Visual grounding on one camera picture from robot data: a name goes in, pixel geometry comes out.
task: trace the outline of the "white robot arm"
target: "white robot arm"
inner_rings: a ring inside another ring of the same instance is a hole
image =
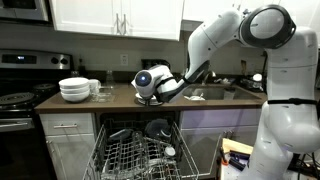
[[[246,17],[229,10],[201,24],[190,36],[186,75],[176,82],[166,66],[137,73],[133,86],[145,100],[172,102],[209,67],[212,54],[231,40],[268,53],[268,101],[262,107],[257,140],[250,163],[238,179],[283,179],[293,153],[320,148],[314,100],[318,63],[317,37],[296,28],[278,5],[256,9]]]

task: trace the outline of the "cabinet door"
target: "cabinet door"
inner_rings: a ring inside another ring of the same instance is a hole
[[[199,177],[213,178],[216,176],[216,158],[219,156],[220,140],[225,132],[233,132],[232,140],[254,145],[257,126],[221,127],[221,128],[198,128],[182,129],[182,136],[190,150],[192,157],[198,167]],[[181,172],[186,172],[187,162],[181,162]]]
[[[231,8],[233,3],[234,0],[185,0],[183,20],[203,22]]]
[[[242,0],[240,5],[240,11],[242,12],[245,9],[248,9],[250,12],[255,9],[269,4],[279,4],[279,0]]]
[[[46,139],[58,179],[82,179],[94,146],[93,134],[46,136]]]
[[[289,12],[297,26],[310,27],[312,18],[314,16],[319,16],[319,13],[316,12],[319,2],[319,0],[308,0],[303,2],[300,0],[281,0],[279,5]]]
[[[54,27],[59,31],[113,34],[117,33],[117,0],[50,0]]]
[[[179,40],[183,0],[122,0],[122,34]]]

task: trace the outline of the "mug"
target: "mug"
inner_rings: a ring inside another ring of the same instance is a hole
[[[97,79],[89,79],[90,93],[96,95],[99,93],[99,89],[101,88],[101,83]]]

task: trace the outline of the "stove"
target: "stove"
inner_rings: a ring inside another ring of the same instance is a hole
[[[0,49],[0,179],[56,179],[34,108],[72,70],[71,55]]]

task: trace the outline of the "cabinet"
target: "cabinet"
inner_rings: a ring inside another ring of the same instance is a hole
[[[93,117],[91,113],[40,114],[59,180],[82,179],[95,144]]]
[[[50,0],[58,31],[179,40],[183,0]]]
[[[290,14],[297,26],[312,28],[318,37],[318,47],[320,47],[320,1],[319,0],[281,0],[280,6],[284,7]]]
[[[193,31],[201,22],[216,17],[219,13],[231,8],[243,12],[245,9],[252,11],[263,5],[278,3],[279,0],[185,0],[181,28]]]
[[[82,179],[94,146],[93,134],[46,136],[46,140],[58,179]]]
[[[260,114],[260,109],[182,112],[182,136],[198,167],[199,178],[216,176],[218,148],[226,132],[233,133],[232,140],[254,145]]]

